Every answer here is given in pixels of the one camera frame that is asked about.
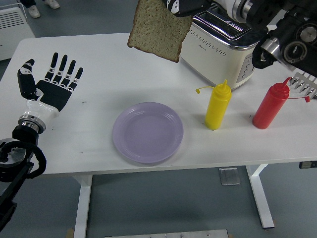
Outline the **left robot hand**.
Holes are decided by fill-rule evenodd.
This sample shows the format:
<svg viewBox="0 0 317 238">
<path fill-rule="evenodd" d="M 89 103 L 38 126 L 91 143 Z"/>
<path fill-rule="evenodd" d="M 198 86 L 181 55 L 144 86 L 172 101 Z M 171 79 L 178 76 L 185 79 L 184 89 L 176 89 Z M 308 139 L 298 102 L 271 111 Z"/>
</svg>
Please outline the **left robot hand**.
<svg viewBox="0 0 317 238">
<path fill-rule="evenodd" d="M 35 82 L 32 73 L 33 59 L 21 66 L 17 78 L 20 94 L 26 99 L 27 111 L 24 114 L 45 120 L 46 117 L 56 117 L 65 107 L 83 73 L 83 68 L 79 68 L 73 76 L 75 60 L 65 70 L 67 59 L 68 56 L 64 55 L 59 67 L 56 67 L 58 53 L 54 53 L 45 77 L 38 82 Z"/>
</svg>

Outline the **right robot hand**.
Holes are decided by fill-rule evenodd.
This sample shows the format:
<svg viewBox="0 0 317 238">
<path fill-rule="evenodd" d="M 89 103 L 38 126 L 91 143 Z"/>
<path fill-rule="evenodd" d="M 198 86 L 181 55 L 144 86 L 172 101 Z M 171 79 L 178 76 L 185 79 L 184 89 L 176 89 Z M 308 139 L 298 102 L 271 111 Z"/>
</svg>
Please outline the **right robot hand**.
<svg viewBox="0 0 317 238">
<path fill-rule="evenodd" d="M 177 17 L 194 16 L 214 3 L 222 7 L 234 21 L 246 23 L 243 17 L 244 0 L 163 0 L 165 7 Z"/>
</svg>

